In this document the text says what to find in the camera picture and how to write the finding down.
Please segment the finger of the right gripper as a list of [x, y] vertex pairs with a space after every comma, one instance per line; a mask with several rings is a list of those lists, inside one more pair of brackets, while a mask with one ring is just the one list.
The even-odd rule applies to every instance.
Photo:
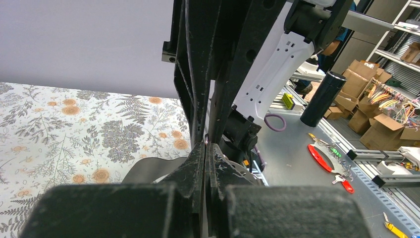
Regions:
[[219, 144], [230, 108], [230, 2], [173, 2], [174, 84], [191, 141]]
[[218, 143], [232, 103], [271, 28], [284, 0], [228, 0], [219, 21], [212, 65], [215, 75], [211, 98], [209, 139]]

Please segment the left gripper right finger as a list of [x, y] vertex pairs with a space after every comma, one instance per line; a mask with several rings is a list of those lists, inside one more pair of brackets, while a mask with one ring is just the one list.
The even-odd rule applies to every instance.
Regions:
[[246, 179], [217, 144], [206, 147], [209, 236], [368, 238], [355, 200], [325, 186], [263, 186]]

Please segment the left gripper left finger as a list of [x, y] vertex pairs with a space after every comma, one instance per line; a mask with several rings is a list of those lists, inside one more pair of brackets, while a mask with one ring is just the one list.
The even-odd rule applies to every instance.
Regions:
[[61, 185], [34, 206], [23, 238], [200, 238], [204, 160], [198, 143], [159, 183]]

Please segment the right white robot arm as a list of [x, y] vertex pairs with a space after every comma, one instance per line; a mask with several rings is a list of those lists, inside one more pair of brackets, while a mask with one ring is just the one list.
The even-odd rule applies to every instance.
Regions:
[[191, 144], [226, 137], [250, 151], [265, 114], [292, 74], [326, 50], [350, 0], [176, 0], [163, 57]]

